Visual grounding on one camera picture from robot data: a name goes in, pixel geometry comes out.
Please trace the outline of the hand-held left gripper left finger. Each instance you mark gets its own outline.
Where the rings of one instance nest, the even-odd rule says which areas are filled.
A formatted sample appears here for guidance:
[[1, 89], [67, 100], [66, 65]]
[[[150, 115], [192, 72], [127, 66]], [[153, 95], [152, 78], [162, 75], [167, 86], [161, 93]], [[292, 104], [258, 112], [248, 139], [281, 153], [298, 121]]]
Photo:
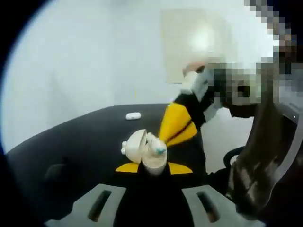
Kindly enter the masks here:
[[153, 167], [126, 163], [79, 197], [71, 212], [46, 222], [48, 227], [151, 227]]

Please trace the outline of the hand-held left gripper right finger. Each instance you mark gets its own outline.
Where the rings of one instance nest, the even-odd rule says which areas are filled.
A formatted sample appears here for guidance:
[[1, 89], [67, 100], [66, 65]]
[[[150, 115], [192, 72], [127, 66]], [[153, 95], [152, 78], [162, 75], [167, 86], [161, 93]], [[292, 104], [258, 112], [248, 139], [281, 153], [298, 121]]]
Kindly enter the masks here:
[[258, 227], [235, 204], [205, 183], [205, 165], [164, 162], [153, 168], [153, 226]]

